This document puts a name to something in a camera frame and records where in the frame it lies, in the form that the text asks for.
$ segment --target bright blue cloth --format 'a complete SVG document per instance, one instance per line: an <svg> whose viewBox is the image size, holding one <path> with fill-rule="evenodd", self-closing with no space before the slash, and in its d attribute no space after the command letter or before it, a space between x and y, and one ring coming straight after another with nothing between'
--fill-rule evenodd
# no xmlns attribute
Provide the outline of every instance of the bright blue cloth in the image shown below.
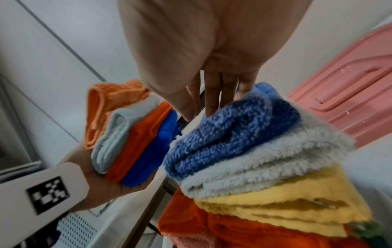
<svg viewBox="0 0 392 248"><path fill-rule="evenodd" d="M297 124L298 111L267 83L259 83L243 99L203 118L178 141L163 165L169 177L183 180L221 160L240 156Z"/></svg>
<svg viewBox="0 0 392 248"><path fill-rule="evenodd" d="M180 126L177 124L177 112L171 110L161 123L156 137L145 148L138 160L122 179L128 187L134 187L146 181L152 172L163 161L170 148L170 143L177 135L181 135Z"/></svg>

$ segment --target pink plastic lid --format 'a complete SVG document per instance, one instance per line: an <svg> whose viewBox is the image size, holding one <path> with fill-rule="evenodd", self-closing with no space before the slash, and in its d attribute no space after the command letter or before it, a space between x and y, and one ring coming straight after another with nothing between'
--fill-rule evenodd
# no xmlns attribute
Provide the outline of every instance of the pink plastic lid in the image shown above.
<svg viewBox="0 0 392 248"><path fill-rule="evenodd" d="M364 146L392 132L392 23L352 43L288 97Z"/></svg>

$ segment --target black and white square marker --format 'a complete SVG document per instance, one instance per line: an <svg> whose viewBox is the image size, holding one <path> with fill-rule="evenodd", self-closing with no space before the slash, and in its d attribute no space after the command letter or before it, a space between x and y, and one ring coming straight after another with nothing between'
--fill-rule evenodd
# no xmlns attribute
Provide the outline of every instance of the black and white square marker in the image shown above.
<svg viewBox="0 0 392 248"><path fill-rule="evenodd" d="M51 209L69 197L69 193L61 180L55 177L26 190L37 215Z"/></svg>

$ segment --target yellow cloth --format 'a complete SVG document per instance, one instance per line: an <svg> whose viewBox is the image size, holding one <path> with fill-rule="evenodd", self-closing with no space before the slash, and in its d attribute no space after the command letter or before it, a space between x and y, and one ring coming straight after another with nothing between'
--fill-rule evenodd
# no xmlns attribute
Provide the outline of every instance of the yellow cloth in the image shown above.
<svg viewBox="0 0 392 248"><path fill-rule="evenodd" d="M304 199L318 199L336 209ZM342 223L372 218L366 202L347 180L340 165L295 177L265 190L195 199L195 203L215 214L234 215L330 237L347 236Z"/></svg>

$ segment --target hand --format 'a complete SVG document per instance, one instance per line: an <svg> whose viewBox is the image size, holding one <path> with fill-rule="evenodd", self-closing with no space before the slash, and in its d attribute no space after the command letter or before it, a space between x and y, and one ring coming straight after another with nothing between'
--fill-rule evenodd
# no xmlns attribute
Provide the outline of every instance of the hand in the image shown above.
<svg viewBox="0 0 392 248"><path fill-rule="evenodd" d="M155 176L155 173L153 173L145 182L132 188L122 185L121 182L108 181L103 175L98 174L94 170L91 163L91 150L86 150L83 143L80 143L77 148L72 150L60 164L66 162L79 165L90 186L87 197L74 206L70 210L72 212L95 208L117 197L143 190L147 188Z"/></svg>
<svg viewBox="0 0 392 248"><path fill-rule="evenodd" d="M140 78L186 120L252 90L258 71L291 36L311 0L118 0Z"/></svg>

